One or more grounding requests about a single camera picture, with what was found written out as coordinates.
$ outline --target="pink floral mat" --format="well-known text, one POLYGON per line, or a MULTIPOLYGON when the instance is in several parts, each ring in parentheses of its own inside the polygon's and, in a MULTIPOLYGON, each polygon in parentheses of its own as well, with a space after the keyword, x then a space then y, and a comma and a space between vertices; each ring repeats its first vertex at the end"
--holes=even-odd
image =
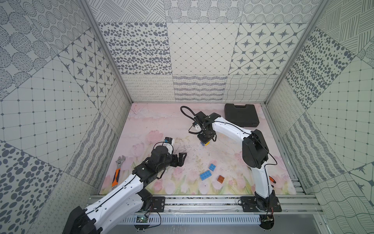
MULTIPOLYGON (((192 120, 180 112, 182 105, 179 103, 132 104, 100 194, 105 195, 111 191, 116 170, 115 161, 119 156, 126 157, 121 167, 120 184, 131 174, 136 165, 150 156, 154 144, 165 137, 175 139, 174 152, 186 152, 187 158, 183 167, 169 167, 162 179, 155 180, 147 186, 152 194, 254 194, 255 184, 252 172, 242 159, 242 145, 218 133, 216 142, 211 141, 207 146, 202 146, 196 135, 188 133, 192 120), (211 177, 202 181, 200 174, 209 170, 211 163, 216 168, 211 171, 211 177), (217 181, 219 175, 225 178, 223 183, 217 181)), ((210 115, 215 112, 222 117, 224 117, 224 105, 186 104, 195 113, 202 111, 210 115)), ((275 193, 296 194, 261 106, 259 104, 255 106, 260 120, 257 129, 263 133, 270 153, 278 161, 276 166, 267 166, 268 174, 276 181, 272 183, 275 193)), ((268 162, 274 163, 274 160, 269 156, 268 162)))

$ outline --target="grid pattern panel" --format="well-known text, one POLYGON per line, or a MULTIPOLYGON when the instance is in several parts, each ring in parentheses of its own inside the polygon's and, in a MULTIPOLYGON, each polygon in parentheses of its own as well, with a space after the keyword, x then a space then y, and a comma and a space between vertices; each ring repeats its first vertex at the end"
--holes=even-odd
POLYGON ((237 24, 167 23, 173 75, 227 75, 237 24))
POLYGON ((1 102, 0 136, 64 169, 97 111, 55 57, 1 102))
POLYGON ((356 57, 308 109, 347 169, 374 161, 373 71, 356 57))

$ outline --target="black cable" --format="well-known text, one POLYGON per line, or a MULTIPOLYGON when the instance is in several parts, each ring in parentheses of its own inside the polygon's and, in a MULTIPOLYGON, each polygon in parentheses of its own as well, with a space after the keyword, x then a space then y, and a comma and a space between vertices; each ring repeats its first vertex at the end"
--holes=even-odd
POLYGON ((158 226, 160 226, 161 225, 161 222, 162 222, 162 218, 161 218, 161 215, 160 215, 160 213, 159 212, 156 212, 159 216, 160 216, 160 224, 157 224, 156 226, 152 226, 152 227, 149 227, 149 228, 155 228, 155 227, 158 227, 158 226))
POLYGON ((187 115, 186 113, 184 113, 184 111, 182 110, 183 108, 186 108, 187 110, 189 110, 192 114, 193 114, 193 117, 195 117, 196 116, 196 114, 188 107, 188 106, 181 106, 181 112, 182 112, 182 114, 184 114, 185 116, 187 116, 188 118, 190 118, 190 119, 192 119, 193 121, 195 121, 194 119, 193 119, 193 117, 191 117, 191 116, 189 116, 189 115, 187 115))
POLYGON ((86 213, 86 215, 87 214, 89 214, 89 213, 91 213, 91 212, 93 212, 94 210, 97 210, 98 208, 100 208, 106 201, 108 201, 109 199, 111 199, 114 195, 116 195, 119 191, 121 191, 122 189, 123 189, 123 187, 126 187, 129 183, 131 183, 131 181, 133 180, 133 179, 135 179, 135 177, 136 177, 136 175, 134 176, 134 178, 132 178, 125 186, 121 186, 121 188, 117 191, 117 192, 115 192, 112 196, 110 196, 108 199, 106 199, 103 203, 101 203, 98 207, 96 207, 95 209, 93 209, 92 211, 90 211, 90 212, 88 212, 88 213, 86 213))
POLYGON ((164 143, 164 142, 157 142, 157 143, 153 146, 153 149, 154 149, 154 147, 155 147, 158 143, 164 143))

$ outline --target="dotted pattern panel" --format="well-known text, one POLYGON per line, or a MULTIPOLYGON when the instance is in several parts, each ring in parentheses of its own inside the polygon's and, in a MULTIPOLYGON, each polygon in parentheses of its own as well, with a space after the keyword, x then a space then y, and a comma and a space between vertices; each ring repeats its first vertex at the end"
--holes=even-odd
POLYGON ((61 233, 70 212, 86 207, 91 194, 97 194, 97 189, 63 172, 28 233, 61 233))
POLYGON ((98 111, 57 57, 0 105, 0 136, 61 169, 98 111))
POLYGON ((374 162, 373 80, 356 57, 307 110, 348 170, 374 162))
POLYGON ((91 29, 80 35, 57 56, 99 109, 109 93, 114 74, 91 29))
POLYGON ((286 75, 305 109, 323 93, 352 61, 349 50, 315 28, 286 75))
POLYGON ((237 24, 167 23, 174 75, 227 75, 237 24))
POLYGON ((306 24, 240 24, 229 74, 279 75, 305 27, 306 24))
POLYGON ((25 234, 41 213, 62 171, 3 141, 0 148, 1 231, 25 234))
POLYGON ((171 74, 165 23, 99 23, 122 75, 171 74))
POLYGON ((277 78, 277 75, 229 75, 223 101, 264 101, 277 78))

